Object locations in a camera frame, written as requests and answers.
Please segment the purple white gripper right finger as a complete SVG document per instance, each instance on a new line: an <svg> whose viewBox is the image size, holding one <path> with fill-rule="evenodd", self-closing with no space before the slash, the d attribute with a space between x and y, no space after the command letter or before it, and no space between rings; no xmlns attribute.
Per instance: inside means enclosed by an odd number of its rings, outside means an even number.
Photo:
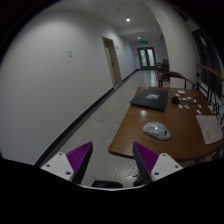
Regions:
<svg viewBox="0 0 224 224"><path fill-rule="evenodd" d="M132 152L144 185L182 169L182 166L167 153L157 154L140 143L133 143Z"/></svg>

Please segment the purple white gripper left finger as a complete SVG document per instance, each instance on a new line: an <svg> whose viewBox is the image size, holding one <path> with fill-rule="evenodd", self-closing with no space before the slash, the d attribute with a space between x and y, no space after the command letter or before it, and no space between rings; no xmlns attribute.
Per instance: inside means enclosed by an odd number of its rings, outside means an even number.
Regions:
<svg viewBox="0 0 224 224"><path fill-rule="evenodd" d="M92 152L92 142L85 143L68 153L58 152L42 166L42 169L75 184L80 184Z"/></svg>

